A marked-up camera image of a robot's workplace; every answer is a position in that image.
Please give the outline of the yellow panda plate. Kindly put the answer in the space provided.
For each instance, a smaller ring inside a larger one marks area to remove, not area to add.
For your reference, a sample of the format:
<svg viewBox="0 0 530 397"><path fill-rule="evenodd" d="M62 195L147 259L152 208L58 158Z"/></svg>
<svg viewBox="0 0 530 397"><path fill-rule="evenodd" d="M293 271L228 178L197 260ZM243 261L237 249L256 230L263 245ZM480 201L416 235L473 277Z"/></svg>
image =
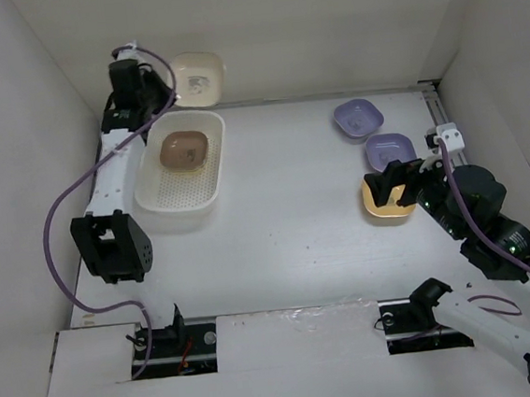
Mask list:
<svg viewBox="0 0 530 397"><path fill-rule="evenodd" d="M402 224L407 220L417 207L416 204L411 206L400 206L398 200L402 198L405 186L395 186L392 188L387 203L383 206L377 206L374 203L373 193L369 185L363 180L361 182L361 194L366 213L366 219L379 226Z"/></svg>

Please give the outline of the cream panda plate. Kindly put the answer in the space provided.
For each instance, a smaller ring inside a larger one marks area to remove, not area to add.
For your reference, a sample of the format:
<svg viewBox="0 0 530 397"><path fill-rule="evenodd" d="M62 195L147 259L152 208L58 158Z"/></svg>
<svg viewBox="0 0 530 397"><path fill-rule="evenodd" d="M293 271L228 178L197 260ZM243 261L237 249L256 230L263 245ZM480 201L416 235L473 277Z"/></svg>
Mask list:
<svg viewBox="0 0 530 397"><path fill-rule="evenodd" d="M183 52L170 61L176 77L176 106L202 108L222 99L225 66L213 52Z"/></svg>

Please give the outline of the brown panda plate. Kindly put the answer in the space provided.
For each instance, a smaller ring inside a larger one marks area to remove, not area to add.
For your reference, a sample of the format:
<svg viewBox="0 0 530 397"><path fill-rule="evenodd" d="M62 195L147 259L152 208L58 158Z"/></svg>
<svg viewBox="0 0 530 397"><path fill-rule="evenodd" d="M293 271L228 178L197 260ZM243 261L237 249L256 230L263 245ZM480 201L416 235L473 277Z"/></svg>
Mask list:
<svg viewBox="0 0 530 397"><path fill-rule="evenodd" d="M159 162L171 172L195 171L208 156L208 137L198 131L176 131L162 142Z"/></svg>

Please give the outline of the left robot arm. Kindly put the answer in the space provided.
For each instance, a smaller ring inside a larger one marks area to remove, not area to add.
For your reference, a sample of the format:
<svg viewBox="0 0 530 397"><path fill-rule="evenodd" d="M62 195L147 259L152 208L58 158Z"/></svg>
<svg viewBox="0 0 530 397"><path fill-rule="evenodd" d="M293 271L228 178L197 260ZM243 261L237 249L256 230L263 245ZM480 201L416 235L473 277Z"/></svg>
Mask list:
<svg viewBox="0 0 530 397"><path fill-rule="evenodd" d="M93 193L70 233L89 274L105 283L141 283L153 265L152 242L132 215L137 168L147 126L165 107L171 89L140 56L122 51L108 66L112 93L102 116L103 162Z"/></svg>

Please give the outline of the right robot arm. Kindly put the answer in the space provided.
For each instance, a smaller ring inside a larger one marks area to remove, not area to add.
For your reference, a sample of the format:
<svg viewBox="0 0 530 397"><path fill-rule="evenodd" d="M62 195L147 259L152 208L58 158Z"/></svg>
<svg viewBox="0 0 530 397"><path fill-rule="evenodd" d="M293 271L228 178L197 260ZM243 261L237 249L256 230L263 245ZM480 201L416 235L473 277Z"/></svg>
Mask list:
<svg viewBox="0 0 530 397"><path fill-rule="evenodd" d="M451 167L447 157L438 156L429 165L393 161L380 174L367 174L364 184L375 206L387 205L392 191L402 187L399 206L421 206L530 323L530 231L502 214L507 190L490 171ZM475 305L445 282L428 278L405 299L384 301L379 311L393 352L414 351L450 329L489 348L530 385L530 330Z"/></svg>

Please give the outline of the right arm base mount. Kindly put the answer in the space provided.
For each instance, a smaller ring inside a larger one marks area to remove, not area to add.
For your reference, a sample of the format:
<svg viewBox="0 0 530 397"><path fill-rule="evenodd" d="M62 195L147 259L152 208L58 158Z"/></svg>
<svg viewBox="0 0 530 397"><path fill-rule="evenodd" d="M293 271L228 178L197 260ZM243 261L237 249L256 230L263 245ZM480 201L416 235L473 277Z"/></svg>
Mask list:
<svg viewBox="0 0 530 397"><path fill-rule="evenodd" d="M378 301L374 329L384 332L390 355L475 346L467 335L436 321L433 308L446 292L452 292L448 284L429 278L406 298Z"/></svg>

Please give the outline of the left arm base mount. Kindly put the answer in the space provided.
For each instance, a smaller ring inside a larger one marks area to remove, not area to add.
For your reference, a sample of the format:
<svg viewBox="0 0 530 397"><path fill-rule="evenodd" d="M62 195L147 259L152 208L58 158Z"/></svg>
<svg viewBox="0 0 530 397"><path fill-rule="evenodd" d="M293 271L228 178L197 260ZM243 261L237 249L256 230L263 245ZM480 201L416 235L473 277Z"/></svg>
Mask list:
<svg viewBox="0 0 530 397"><path fill-rule="evenodd" d="M141 328L134 335L126 336L133 344L133 380L215 374L218 371L216 319L185 319L176 305L174 310L171 324L152 331L148 360L145 360L148 331Z"/></svg>

